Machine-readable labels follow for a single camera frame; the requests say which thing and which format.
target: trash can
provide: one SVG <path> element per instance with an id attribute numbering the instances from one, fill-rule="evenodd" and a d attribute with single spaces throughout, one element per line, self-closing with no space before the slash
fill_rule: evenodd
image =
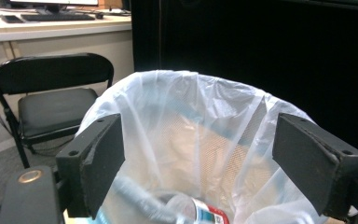
<path id="1" fill-rule="evenodd" d="M 140 208 L 142 200 L 115 188 L 124 177 L 152 199 L 172 190 L 202 200 L 224 211 L 229 223 L 325 223 L 272 159 L 281 112 L 310 120 L 284 100 L 219 77 L 158 70 L 120 80 L 79 129 L 110 114 L 122 117 L 126 160 L 97 218 L 87 221 L 158 223 L 158 209 Z"/>

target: computer keyboard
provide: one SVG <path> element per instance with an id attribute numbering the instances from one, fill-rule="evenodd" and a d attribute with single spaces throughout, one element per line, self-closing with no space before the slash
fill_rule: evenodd
<path id="1" fill-rule="evenodd" d="M 86 14 L 21 14 L 26 21 L 94 21 L 95 18 Z"/>

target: white desk surface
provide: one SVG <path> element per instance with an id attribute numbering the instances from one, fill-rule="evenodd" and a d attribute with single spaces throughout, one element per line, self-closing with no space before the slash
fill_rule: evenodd
<path id="1" fill-rule="evenodd" d="M 0 15 L 27 14 L 28 12 L 0 11 Z M 0 42 L 46 37 L 87 35 L 131 30 L 131 17 L 103 16 L 95 21 L 43 21 L 6 23 L 0 18 Z"/>

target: white plastic bag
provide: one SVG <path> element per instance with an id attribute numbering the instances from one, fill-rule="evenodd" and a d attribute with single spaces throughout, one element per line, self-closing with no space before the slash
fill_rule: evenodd
<path id="1" fill-rule="evenodd" d="M 280 112 L 310 119 L 252 86 L 194 72 L 150 71 L 108 89 L 79 132 L 120 113 L 126 161 L 119 175 L 149 192 L 172 189 L 200 198 L 224 210 L 230 223 L 324 223 L 327 218 L 272 159 Z M 97 220 L 148 223 L 138 215 L 111 188 Z"/>

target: chair seat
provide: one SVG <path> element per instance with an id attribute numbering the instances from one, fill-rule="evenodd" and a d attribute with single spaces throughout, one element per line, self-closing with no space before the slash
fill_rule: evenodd
<path id="1" fill-rule="evenodd" d="M 93 89 L 78 88 L 21 98 L 19 100 L 21 138 L 32 138 L 78 126 L 97 97 Z"/>

